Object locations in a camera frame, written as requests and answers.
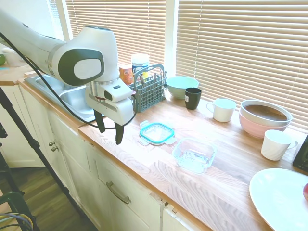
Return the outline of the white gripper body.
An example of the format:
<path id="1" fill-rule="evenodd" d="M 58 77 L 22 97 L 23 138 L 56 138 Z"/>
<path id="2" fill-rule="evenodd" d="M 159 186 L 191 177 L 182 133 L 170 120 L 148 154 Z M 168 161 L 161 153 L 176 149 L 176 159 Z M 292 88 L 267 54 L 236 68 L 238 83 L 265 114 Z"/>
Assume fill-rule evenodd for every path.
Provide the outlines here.
<path id="1" fill-rule="evenodd" d="M 90 89 L 86 88 L 85 100 L 93 110 L 103 114 L 119 125 L 124 125 L 134 115 L 133 104 L 129 98 L 119 102 L 112 102 L 110 100 L 99 101 L 90 93 Z"/>

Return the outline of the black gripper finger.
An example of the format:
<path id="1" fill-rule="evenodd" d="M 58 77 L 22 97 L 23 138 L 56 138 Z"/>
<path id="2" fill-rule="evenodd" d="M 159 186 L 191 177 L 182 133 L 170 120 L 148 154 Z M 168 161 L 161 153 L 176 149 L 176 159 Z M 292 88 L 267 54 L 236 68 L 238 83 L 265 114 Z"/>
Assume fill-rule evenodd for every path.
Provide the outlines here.
<path id="1" fill-rule="evenodd" d="M 120 144 L 122 142 L 123 135 L 124 135 L 124 126 L 115 123 L 115 131 L 116 131 L 115 142 L 116 144 Z"/>
<path id="2" fill-rule="evenodd" d="M 97 112 L 96 110 L 94 110 L 94 115 L 95 115 L 95 120 L 96 120 L 97 127 L 98 127 L 100 133 L 104 133 L 105 132 L 105 125 L 104 125 L 104 121 L 103 121 L 103 115 L 100 112 Z"/>

